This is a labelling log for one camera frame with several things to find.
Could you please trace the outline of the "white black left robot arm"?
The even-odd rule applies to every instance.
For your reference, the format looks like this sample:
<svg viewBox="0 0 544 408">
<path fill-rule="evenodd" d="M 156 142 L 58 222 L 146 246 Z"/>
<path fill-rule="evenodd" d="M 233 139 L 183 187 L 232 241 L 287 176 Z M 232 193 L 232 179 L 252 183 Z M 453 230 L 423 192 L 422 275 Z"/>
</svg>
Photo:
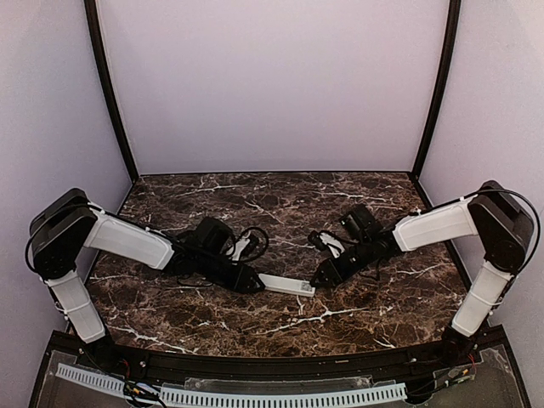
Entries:
<svg viewBox="0 0 544 408">
<path fill-rule="evenodd" d="M 267 236 L 252 236 L 254 228 L 236 236 L 221 220 L 205 217 L 194 229 L 171 236 L 142 227 L 92 203 L 78 188 L 65 192 L 29 227 L 25 263 L 48 287 L 61 313 L 86 344 L 106 338 L 107 330 L 77 273 L 84 248 L 105 251 L 170 275 L 203 275 L 232 292 L 264 290 L 250 262 L 255 248 L 265 252 Z"/>
</svg>

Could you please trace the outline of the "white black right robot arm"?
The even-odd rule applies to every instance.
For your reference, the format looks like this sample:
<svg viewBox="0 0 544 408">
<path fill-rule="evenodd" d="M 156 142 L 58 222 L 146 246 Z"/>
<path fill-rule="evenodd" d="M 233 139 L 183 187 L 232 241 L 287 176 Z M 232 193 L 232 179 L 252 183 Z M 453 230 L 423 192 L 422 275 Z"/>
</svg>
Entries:
<svg viewBox="0 0 544 408">
<path fill-rule="evenodd" d="M 404 252 L 465 236 L 477 236 L 484 261 L 447 331 L 470 338 L 506 295 L 535 256 L 541 219 L 523 195 L 489 180 L 468 195 L 382 225 L 363 204 L 339 220 L 348 238 L 314 231 L 309 241 L 331 255 L 310 280 L 315 288 L 336 287 L 371 264 Z"/>
</svg>

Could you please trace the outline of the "white remote control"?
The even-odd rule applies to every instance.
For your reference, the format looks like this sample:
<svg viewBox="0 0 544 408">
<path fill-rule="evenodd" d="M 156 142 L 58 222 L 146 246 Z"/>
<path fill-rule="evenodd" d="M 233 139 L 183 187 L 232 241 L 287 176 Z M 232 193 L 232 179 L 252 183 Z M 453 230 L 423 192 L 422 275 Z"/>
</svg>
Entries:
<svg viewBox="0 0 544 408">
<path fill-rule="evenodd" d="M 285 293 L 308 298 L 315 295 L 315 288 L 306 280 L 297 280 L 267 274 L 259 274 L 258 277 L 264 283 L 265 289 L 270 292 Z"/>
</svg>

